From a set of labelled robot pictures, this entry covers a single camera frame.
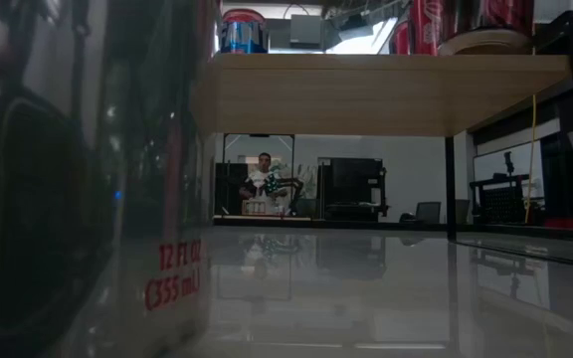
man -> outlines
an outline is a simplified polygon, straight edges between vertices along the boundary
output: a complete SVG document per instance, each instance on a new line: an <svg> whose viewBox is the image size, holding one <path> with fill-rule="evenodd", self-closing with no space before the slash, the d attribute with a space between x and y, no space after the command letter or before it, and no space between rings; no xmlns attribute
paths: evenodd
<svg viewBox="0 0 573 358"><path fill-rule="evenodd" d="M261 153L258 156L258 170L249 174L239 193L243 199L264 201L266 203L265 214L274 215L278 214L276 198L286 196L287 190L284 188L278 189L277 180L280 179L280 175L270 171L270 166L271 155L269 153Z"/></svg>

coca-cola can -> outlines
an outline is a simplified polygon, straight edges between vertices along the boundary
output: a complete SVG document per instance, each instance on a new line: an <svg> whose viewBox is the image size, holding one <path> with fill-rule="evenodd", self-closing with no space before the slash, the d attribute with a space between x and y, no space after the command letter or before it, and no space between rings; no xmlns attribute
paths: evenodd
<svg viewBox="0 0 573 358"><path fill-rule="evenodd" d="M506 46L521 45L532 34L534 0L443 0L444 42L472 32L485 35L467 36L474 46L503 43Z"/></svg>
<svg viewBox="0 0 573 358"><path fill-rule="evenodd" d="M442 42L443 0L414 0L410 8L415 49L419 55L436 55Z"/></svg>
<svg viewBox="0 0 573 358"><path fill-rule="evenodd" d="M393 35L390 38L391 55L410 55L410 25L408 20L400 22L395 26Z"/></svg>

round tray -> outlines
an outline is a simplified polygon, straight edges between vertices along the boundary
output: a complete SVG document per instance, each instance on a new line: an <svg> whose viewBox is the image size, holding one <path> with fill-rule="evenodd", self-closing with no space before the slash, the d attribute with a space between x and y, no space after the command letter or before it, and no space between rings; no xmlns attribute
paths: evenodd
<svg viewBox="0 0 573 358"><path fill-rule="evenodd" d="M439 55L530 54L530 39L513 30L483 29L454 36L439 47Z"/></svg>

yellow cable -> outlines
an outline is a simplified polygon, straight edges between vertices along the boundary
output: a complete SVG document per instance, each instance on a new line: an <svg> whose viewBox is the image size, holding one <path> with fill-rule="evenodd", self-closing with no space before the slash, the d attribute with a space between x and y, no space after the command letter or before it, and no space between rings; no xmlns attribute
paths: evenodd
<svg viewBox="0 0 573 358"><path fill-rule="evenodd" d="M527 204L525 205L525 224L529 218L532 197L532 166L534 165L534 141L536 140L536 94L532 96L532 141L529 151L529 178L527 180Z"/></svg>

white shirt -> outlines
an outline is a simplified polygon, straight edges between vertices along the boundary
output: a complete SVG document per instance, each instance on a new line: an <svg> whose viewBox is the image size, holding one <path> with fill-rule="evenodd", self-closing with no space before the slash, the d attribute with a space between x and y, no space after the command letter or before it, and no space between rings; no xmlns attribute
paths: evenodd
<svg viewBox="0 0 573 358"><path fill-rule="evenodd" d="M265 180L270 175L274 175L274 178L280 179L280 175L276 172L269 171L267 173L263 173L260 170L255 170L249 173L249 177L247 178L246 182L252 182L256 187L256 195L254 196L254 200L264 201L266 204L265 213L268 215L272 215L276 213L276 199L267 195L264 189L260 189L263 185L265 185Z"/></svg>

